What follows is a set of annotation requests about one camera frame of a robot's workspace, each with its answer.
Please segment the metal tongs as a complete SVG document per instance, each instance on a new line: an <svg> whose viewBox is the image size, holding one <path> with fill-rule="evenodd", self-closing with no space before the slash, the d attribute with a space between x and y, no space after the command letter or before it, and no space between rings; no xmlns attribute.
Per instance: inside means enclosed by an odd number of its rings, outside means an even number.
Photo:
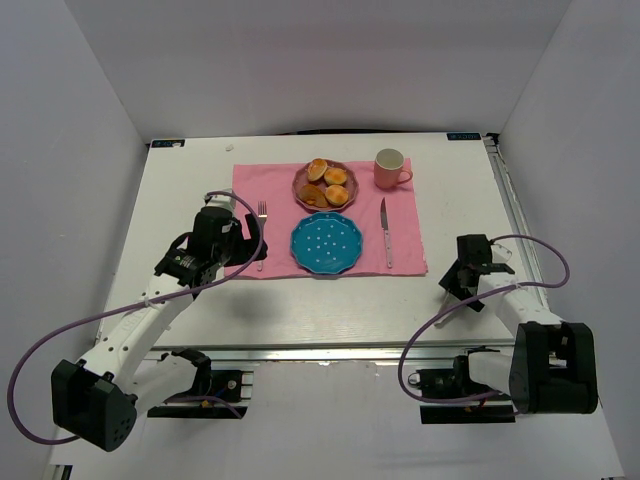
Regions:
<svg viewBox="0 0 640 480"><path fill-rule="evenodd" d="M455 297L450 292L446 292L440 309L438 310L438 319L434 322L434 327L437 329L443 328L449 321L450 317L460 309L465 309L466 306L460 299Z"/></svg>

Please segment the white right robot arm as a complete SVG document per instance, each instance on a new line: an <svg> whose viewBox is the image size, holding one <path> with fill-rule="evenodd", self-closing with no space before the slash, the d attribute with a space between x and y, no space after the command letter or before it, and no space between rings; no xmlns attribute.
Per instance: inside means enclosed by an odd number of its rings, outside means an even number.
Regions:
<svg viewBox="0 0 640 480"><path fill-rule="evenodd" d="M492 312L514 335L510 353L478 347L458 356L452 383L464 396L497 391L522 414L591 414L598 404L591 329L567 322L525 289L484 234L456 239L457 259L439 282L476 311Z"/></svg>

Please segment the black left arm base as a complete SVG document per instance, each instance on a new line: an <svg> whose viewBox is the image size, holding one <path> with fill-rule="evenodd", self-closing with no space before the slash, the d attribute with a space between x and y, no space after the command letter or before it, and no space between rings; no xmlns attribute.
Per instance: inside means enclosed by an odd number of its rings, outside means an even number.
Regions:
<svg viewBox="0 0 640 480"><path fill-rule="evenodd" d="M161 360L168 358L189 361L196 368L194 381L188 390L176 394L176 400L150 409L149 418L220 420L244 417L248 407L241 403L248 401L250 396L242 389L250 386L248 371L214 370L209 357L190 348L176 349L161 356Z"/></svg>

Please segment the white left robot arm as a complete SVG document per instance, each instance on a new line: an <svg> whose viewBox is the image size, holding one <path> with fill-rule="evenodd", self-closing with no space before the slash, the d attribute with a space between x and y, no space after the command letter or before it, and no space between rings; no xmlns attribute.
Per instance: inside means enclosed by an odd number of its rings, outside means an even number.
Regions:
<svg viewBox="0 0 640 480"><path fill-rule="evenodd" d="M191 231L176 238L141 295L141 306L76 362L61 361L51 375L54 423L111 452L131 433L137 418L173 398L204 400L212 390L211 361L178 348L148 371L140 364L170 324L216 280L219 268L266 257L264 222L228 207L203 207Z"/></svg>

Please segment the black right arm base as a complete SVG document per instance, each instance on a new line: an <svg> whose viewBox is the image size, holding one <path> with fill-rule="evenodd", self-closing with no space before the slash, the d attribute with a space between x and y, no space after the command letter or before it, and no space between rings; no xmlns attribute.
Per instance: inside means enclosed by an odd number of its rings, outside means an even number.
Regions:
<svg viewBox="0 0 640 480"><path fill-rule="evenodd" d="M473 381L469 373L472 353L497 353L480 347L453 359L451 367L419 369L407 377L408 386L423 398L423 425L481 425L514 423L516 412L510 397L493 393L489 386Z"/></svg>

